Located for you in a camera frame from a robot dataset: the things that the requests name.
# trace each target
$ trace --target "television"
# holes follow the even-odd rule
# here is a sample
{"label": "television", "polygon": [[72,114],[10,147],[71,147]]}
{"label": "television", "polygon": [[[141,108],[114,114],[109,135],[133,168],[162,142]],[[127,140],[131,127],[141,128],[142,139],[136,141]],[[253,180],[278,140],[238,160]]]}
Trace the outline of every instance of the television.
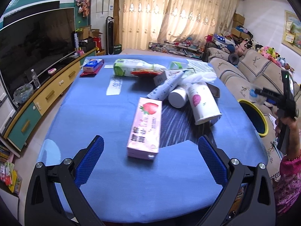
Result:
{"label": "television", "polygon": [[74,52],[74,28],[74,8],[63,8],[22,18],[0,30],[0,73],[11,100],[17,88],[32,83],[31,69],[39,77]]}

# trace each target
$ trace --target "blue tissue pack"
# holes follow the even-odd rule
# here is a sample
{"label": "blue tissue pack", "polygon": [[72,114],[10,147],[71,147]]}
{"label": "blue tissue pack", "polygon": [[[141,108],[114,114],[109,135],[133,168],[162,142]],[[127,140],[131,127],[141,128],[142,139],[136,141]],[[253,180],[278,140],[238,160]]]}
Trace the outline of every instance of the blue tissue pack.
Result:
{"label": "blue tissue pack", "polygon": [[95,72],[99,67],[103,65],[103,59],[91,59],[83,67],[84,72]]}

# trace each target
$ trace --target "curtain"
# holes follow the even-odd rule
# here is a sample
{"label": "curtain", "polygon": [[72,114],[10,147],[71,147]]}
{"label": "curtain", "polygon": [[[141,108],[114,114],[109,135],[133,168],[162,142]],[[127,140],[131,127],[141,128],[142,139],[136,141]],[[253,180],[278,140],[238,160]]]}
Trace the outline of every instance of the curtain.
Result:
{"label": "curtain", "polygon": [[204,44],[210,33],[225,33],[239,0],[119,0],[123,49],[145,50],[149,42],[184,40]]}

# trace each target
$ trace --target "yellow ring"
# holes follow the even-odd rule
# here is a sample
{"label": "yellow ring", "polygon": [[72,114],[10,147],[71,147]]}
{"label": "yellow ring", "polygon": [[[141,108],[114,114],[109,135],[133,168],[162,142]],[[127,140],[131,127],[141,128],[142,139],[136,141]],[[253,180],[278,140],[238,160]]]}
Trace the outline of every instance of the yellow ring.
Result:
{"label": "yellow ring", "polygon": [[238,101],[239,103],[247,104],[247,105],[251,106],[254,110],[257,111],[257,113],[260,115],[260,117],[261,117],[261,119],[262,119],[262,121],[263,121],[263,123],[264,123],[264,127],[265,127],[265,132],[264,132],[264,133],[258,133],[258,134],[259,134],[259,136],[260,136],[261,138],[267,136],[267,134],[268,134],[268,122],[266,121],[266,119],[265,119],[263,113],[260,111],[260,109],[258,109],[257,106],[255,106],[253,103],[251,103],[250,101],[247,101],[247,100],[245,100],[245,99],[239,99],[239,100],[237,100],[237,101]]}

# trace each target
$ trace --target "beige sofa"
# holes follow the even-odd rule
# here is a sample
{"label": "beige sofa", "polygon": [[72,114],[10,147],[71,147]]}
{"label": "beige sofa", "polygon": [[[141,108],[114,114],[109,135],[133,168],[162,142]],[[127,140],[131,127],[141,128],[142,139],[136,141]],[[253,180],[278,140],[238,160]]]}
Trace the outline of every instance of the beige sofa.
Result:
{"label": "beige sofa", "polygon": [[[244,55],[240,57],[237,67],[227,62],[229,54],[216,48],[209,48],[208,50],[210,51],[208,62],[212,64],[217,77],[226,85],[237,100],[246,99],[251,101],[249,98],[251,82],[258,87],[265,87],[283,94],[281,68],[261,56],[255,50],[250,49],[245,51]],[[301,109],[301,90],[296,82],[294,82],[294,87],[295,101],[298,108]],[[257,107],[265,115],[269,125],[268,135],[262,138],[269,156],[267,169],[270,177],[277,179],[279,178],[277,171],[279,171],[280,159],[276,151],[271,147],[271,142],[275,139],[275,131],[268,117],[269,114],[275,116],[274,112],[277,108],[267,102],[261,106],[257,105]],[[298,118],[298,122],[299,127],[301,127],[301,118]]]}

